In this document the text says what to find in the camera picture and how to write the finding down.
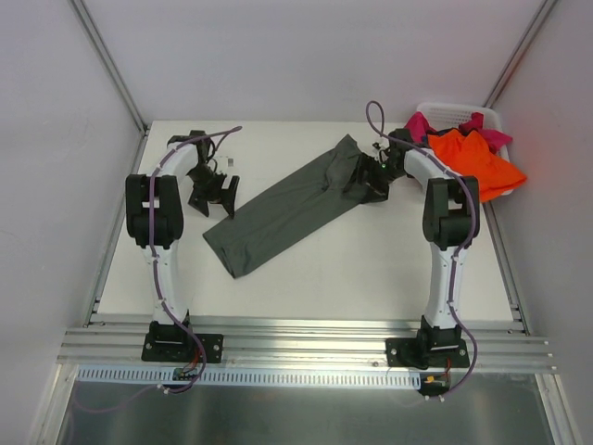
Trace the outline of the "dark grey t-shirt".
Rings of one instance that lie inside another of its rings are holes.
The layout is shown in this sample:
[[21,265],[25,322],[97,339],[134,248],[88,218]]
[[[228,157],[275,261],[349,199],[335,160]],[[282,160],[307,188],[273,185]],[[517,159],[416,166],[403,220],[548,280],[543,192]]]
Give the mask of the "dark grey t-shirt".
[[231,277],[254,272],[361,204],[343,197],[342,189],[362,154],[346,135],[334,148],[248,201],[233,219],[206,231],[204,239]]

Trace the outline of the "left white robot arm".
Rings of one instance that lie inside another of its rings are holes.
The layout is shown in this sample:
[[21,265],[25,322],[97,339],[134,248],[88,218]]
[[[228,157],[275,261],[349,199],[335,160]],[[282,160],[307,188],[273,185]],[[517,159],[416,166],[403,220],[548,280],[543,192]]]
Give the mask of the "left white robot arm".
[[130,174],[125,180],[127,233],[143,252],[153,288],[149,334],[165,332],[162,348],[174,360],[188,358],[195,347],[189,303],[178,289],[178,247],[184,230],[180,183],[186,178],[193,183],[190,208],[208,217],[209,206],[216,204],[232,218],[240,178],[220,172],[215,155],[222,141],[241,130],[235,126],[216,133],[174,135],[148,173]]

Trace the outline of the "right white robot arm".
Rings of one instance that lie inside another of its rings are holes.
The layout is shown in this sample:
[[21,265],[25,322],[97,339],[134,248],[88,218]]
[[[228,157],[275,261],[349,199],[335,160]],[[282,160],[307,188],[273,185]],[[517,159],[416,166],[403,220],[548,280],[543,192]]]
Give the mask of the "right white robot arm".
[[396,179],[408,176],[424,192],[422,229],[431,251],[428,302],[414,337],[386,341],[388,362],[420,370],[468,368],[458,308],[464,264],[480,230],[478,180],[451,170],[433,150],[412,143],[403,129],[388,139],[383,157],[359,156],[344,188],[362,189],[364,203],[381,202]]

